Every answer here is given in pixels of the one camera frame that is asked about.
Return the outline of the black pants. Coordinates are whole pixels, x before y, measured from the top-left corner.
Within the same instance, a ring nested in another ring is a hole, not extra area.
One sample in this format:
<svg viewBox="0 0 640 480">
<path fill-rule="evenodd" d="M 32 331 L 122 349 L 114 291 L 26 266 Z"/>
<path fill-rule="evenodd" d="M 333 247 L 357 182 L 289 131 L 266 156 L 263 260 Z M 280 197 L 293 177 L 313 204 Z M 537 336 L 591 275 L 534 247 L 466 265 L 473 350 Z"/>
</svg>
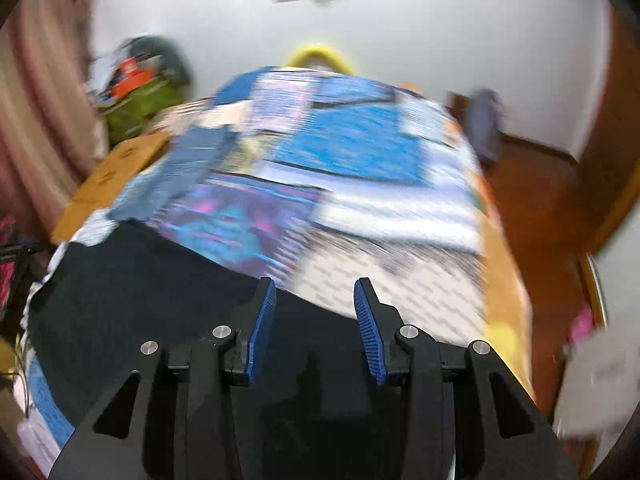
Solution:
<svg viewBox="0 0 640 480">
<path fill-rule="evenodd" d="M 139 222 L 71 244 L 35 294 L 28 331 L 56 405 L 78 426 L 141 344 L 188 344 L 250 299 L 254 278 Z M 241 434 L 256 432 L 268 479 L 390 479 L 399 460 L 396 394 L 370 377 L 357 324 L 279 292 L 256 384 L 236 389 Z"/>
</svg>

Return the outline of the orange yellow blanket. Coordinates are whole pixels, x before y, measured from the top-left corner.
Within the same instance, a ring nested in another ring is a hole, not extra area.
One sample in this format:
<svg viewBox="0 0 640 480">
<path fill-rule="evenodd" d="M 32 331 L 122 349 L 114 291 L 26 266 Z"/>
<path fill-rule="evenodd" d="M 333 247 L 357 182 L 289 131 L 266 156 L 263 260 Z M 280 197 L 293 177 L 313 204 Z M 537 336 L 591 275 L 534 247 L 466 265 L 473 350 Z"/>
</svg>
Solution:
<svg viewBox="0 0 640 480">
<path fill-rule="evenodd" d="M 504 232 L 494 194 L 480 163 L 475 158 L 462 127 L 448 120 L 448 130 L 459 148 L 468 153 L 466 178 L 477 199 L 476 218 L 480 229 L 480 276 L 484 292 L 484 318 L 480 329 L 458 342 L 460 346 L 483 339 L 496 350 L 530 396 L 536 396 L 532 382 L 532 304 Z"/>
</svg>

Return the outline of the patchwork bed sheet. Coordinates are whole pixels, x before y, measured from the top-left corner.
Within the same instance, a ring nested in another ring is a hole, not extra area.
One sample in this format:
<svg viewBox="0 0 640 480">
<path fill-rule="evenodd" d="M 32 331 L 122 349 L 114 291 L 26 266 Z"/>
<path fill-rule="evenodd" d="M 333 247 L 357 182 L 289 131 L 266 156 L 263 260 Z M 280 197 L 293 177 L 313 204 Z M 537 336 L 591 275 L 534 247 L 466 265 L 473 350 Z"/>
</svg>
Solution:
<svg viewBox="0 0 640 480">
<path fill-rule="evenodd" d="M 242 73 L 186 108 L 191 127 L 230 126 L 235 147 L 143 223 L 236 272 L 345 318 L 368 276 L 384 299 L 435 338 L 457 344 L 480 329 L 480 229 L 468 153 L 438 103 L 382 82 L 322 70 Z M 104 242 L 128 221 L 108 214 L 167 154 L 133 177 L 108 208 L 58 245 L 28 302 L 71 244 Z"/>
</svg>

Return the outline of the folded blue jeans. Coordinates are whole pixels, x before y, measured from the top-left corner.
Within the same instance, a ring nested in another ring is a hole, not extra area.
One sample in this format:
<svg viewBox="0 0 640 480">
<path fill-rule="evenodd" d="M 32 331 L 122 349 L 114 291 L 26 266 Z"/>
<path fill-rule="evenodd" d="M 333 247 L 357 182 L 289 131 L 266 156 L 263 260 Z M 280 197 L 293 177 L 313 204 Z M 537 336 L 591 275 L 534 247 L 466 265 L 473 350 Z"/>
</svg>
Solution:
<svg viewBox="0 0 640 480">
<path fill-rule="evenodd" d="M 222 162 L 235 147 L 238 136 L 230 126 L 191 127 L 172 146 L 157 170 L 130 188 L 108 216 L 114 221 L 150 220 Z"/>
</svg>

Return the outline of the wooden lap desk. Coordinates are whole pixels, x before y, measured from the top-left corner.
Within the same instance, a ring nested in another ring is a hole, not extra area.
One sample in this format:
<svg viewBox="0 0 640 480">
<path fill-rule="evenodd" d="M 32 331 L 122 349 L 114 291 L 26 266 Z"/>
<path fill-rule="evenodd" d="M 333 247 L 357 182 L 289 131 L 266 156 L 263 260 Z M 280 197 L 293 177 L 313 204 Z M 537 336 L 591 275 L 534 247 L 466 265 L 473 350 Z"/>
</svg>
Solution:
<svg viewBox="0 0 640 480">
<path fill-rule="evenodd" d="M 167 131 L 122 141 L 96 166 L 78 188 L 51 234 L 51 242 L 68 242 L 90 214 L 111 206 L 125 185 L 163 156 L 170 143 Z"/>
</svg>

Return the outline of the green storage bag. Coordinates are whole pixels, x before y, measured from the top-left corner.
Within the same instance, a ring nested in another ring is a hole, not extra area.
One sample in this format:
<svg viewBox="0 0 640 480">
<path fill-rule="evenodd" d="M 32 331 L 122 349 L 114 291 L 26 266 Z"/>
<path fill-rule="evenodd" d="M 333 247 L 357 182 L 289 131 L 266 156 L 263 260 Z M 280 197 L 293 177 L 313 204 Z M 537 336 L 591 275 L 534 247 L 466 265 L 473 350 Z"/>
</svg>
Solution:
<svg viewBox="0 0 640 480">
<path fill-rule="evenodd" d="M 107 126 L 108 143 L 115 146 L 140 136 L 162 110 L 182 104 L 189 91 L 189 86 L 157 76 L 109 106 L 101 107 L 101 115 Z"/>
</svg>

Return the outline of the yellow foam tube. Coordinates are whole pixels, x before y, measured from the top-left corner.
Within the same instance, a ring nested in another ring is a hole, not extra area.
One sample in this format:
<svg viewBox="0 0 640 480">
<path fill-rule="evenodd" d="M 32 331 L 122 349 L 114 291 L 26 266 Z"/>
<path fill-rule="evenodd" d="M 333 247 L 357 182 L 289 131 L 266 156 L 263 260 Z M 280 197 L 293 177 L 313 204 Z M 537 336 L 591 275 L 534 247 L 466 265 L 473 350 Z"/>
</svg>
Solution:
<svg viewBox="0 0 640 480">
<path fill-rule="evenodd" d="M 286 59 L 285 66 L 297 68 L 320 67 L 333 73 L 355 75 L 356 72 L 341 52 L 328 44 L 307 42 L 300 44 Z"/>
</svg>

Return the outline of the grey plush toy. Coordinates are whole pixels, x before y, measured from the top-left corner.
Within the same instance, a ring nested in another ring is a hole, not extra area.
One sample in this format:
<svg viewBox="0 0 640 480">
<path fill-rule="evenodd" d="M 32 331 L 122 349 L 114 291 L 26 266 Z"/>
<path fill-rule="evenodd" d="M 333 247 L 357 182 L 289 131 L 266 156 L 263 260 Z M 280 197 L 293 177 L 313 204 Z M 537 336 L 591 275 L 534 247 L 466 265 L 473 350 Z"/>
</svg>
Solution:
<svg viewBox="0 0 640 480">
<path fill-rule="evenodd" d="M 182 50 L 165 36 L 142 35 L 127 39 L 122 46 L 126 55 L 138 62 L 152 62 L 157 73 L 177 86 L 190 86 L 191 71 Z"/>
</svg>

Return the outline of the striped pink curtain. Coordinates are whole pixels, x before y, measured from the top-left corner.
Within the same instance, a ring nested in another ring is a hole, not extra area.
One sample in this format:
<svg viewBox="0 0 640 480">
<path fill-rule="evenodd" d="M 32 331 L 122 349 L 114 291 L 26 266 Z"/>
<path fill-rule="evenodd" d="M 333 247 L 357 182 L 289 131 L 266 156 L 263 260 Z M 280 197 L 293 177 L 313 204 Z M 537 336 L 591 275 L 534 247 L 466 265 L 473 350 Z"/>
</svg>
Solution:
<svg viewBox="0 0 640 480">
<path fill-rule="evenodd" d="M 92 0 L 17 0 L 1 26 L 1 209 L 40 240 L 107 151 L 91 19 Z"/>
</svg>

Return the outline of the orange box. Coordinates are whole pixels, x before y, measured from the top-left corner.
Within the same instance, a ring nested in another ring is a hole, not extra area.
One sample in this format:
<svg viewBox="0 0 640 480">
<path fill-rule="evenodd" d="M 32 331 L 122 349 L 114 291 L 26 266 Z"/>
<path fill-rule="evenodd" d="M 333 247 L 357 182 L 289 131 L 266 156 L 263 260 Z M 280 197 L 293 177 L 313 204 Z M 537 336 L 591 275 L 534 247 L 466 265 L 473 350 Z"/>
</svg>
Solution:
<svg viewBox="0 0 640 480">
<path fill-rule="evenodd" d="M 112 79 L 107 84 L 107 95 L 120 100 L 137 88 L 142 87 L 154 77 L 154 72 L 142 68 L 135 58 L 125 58 L 114 71 Z"/>
</svg>

